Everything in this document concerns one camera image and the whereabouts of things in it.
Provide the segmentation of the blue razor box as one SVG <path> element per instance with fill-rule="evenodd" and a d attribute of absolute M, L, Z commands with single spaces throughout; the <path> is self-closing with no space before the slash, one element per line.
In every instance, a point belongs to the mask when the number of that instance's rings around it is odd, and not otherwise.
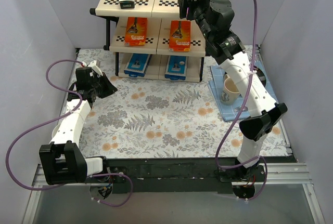
<path fill-rule="evenodd" d="M 168 56 L 164 77 L 173 81 L 186 80 L 188 57 Z"/>
<path fill-rule="evenodd" d="M 132 54 L 125 65 L 124 73 L 129 77 L 144 77 L 150 63 L 151 54 Z"/>

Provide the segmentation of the orange Gillette razor pack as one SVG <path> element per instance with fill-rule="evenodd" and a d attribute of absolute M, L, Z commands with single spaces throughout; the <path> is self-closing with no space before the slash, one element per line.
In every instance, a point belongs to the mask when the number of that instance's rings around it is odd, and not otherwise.
<path fill-rule="evenodd" d="M 190 51 L 191 22 L 172 20 L 170 25 L 169 50 L 173 52 Z"/>
<path fill-rule="evenodd" d="M 125 46 L 144 46 L 147 35 L 147 18 L 128 17 L 124 43 Z"/>

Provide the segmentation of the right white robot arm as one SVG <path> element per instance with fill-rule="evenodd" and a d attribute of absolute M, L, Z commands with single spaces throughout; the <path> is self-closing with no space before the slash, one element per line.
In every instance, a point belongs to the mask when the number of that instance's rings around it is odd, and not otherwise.
<path fill-rule="evenodd" d="M 230 29 L 234 11 L 229 0 L 178 0 L 178 4 L 180 18 L 196 22 L 206 51 L 230 76 L 248 109 L 249 117 L 239 123 L 241 150 L 231 167 L 239 180 L 247 181 L 254 175 L 263 141 L 287 112 L 287 106 L 269 94 L 254 72 L 243 43 Z"/>

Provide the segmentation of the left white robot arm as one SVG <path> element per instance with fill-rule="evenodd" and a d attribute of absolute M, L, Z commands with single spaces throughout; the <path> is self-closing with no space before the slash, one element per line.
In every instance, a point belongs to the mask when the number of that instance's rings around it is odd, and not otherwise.
<path fill-rule="evenodd" d="M 52 133 L 49 144 L 42 145 L 39 155 L 49 185 L 81 183 L 93 175 L 106 182 L 111 170 L 102 156 L 85 158 L 79 149 L 81 132 L 97 98 L 106 98 L 117 91 L 101 69 L 90 64 L 77 68 L 76 81 L 70 86 L 66 117 Z"/>

